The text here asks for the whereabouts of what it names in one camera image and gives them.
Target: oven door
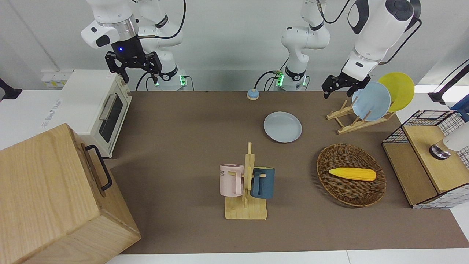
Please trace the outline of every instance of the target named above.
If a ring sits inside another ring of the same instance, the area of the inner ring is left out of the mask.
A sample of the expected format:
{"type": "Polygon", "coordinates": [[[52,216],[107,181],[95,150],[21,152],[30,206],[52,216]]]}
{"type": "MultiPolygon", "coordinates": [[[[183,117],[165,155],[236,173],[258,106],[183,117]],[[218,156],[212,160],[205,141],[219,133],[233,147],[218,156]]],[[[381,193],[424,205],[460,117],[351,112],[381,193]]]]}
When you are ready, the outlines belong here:
{"type": "Polygon", "coordinates": [[[129,107],[128,101],[124,98],[122,91],[116,87],[113,93],[108,95],[103,111],[99,116],[101,122],[96,131],[97,140],[102,142],[111,156],[117,136],[121,130],[124,117],[129,107]]]}

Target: oven window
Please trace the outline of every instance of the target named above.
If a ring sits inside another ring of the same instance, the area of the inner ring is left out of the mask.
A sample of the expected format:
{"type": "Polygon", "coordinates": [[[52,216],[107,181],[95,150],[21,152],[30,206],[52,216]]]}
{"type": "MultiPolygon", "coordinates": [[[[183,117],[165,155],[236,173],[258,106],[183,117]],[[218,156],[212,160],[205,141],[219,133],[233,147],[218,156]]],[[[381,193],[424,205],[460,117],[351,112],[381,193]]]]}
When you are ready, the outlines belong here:
{"type": "Polygon", "coordinates": [[[109,114],[109,118],[104,120],[99,128],[99,134],[106,140],[107,143],[111,140],[111,136],[114,132],[114,128],[117,124],[117,120],[119,119],[119,115],[121,114],[122,110],[122,101],[117,96],[116,101],[114,102],[113,108],[111,110],[111,114],[109,114]]]}

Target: oven handle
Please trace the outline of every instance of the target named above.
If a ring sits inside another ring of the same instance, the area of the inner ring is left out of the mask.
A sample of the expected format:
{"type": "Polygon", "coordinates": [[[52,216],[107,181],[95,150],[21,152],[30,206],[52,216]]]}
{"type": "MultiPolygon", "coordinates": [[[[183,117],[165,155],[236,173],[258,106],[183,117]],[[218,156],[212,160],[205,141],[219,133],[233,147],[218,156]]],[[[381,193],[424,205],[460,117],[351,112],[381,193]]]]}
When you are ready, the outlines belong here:
{"type": "Polygon", "coordinates": [[[103,112],[99,116],[100,120],[107,120],[109,115],[111,114],[111,110],[113,109],[114,103],[116,102],[117,94],[110,94],[107,98],[106,104],[104,105],[103,112]]]}
{"type": "Polygon", "coordinates": [[[96,151],[96,154],[98,154],[99,162],[101,163],[101,166],[103,166],[104,173],[106,174],[107,183],[104,184],[104,186],[101,187],[101,190],[105,191],[105,190],[109,189],[109,187],[111,187],[111,185],[113,184],[113,179],[111,178],[111,175],[109,174],[109,171],[107,170],[106,164],[104,164],[103,157],[101,156],[101,153],[99,152],[98,147],[95,146],[95,145],[89,145],[89,146],[85,147],[86,151],[89,151],[89,150],[92,150],[92,149],[94,149],[96,151]]]}

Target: yellow corn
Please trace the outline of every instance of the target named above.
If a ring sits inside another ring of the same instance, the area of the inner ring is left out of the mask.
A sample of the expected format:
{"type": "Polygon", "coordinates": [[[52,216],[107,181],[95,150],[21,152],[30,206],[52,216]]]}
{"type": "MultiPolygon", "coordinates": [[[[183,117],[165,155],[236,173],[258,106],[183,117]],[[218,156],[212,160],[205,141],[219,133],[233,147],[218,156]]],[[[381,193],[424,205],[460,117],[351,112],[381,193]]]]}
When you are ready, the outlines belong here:
{"type": "Polygon", "coordinates": [[[370,169],[336,168],[329,170],[329,173],[345,179],[363,181],[374,181],[376,179],[376,172],[370,169]]]}

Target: wicker basket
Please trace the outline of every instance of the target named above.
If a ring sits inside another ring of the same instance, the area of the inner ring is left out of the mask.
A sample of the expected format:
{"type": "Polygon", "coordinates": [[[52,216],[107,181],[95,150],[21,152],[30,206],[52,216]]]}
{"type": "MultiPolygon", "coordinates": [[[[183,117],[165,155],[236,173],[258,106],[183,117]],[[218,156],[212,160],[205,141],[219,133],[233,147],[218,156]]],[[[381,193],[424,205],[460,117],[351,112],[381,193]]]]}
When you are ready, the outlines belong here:
{"type": "Polygon", "coordinates": [[[326,191],[342,203],[365,207],[377,203],[386,191],[386,178],[376,160],[363,149],[334,144],[323,149],[317,162],[318,177],[326,191]],[[329,173],[338,167],[372,169],[376,180],[359,181],[343,179],[329,173]]]}

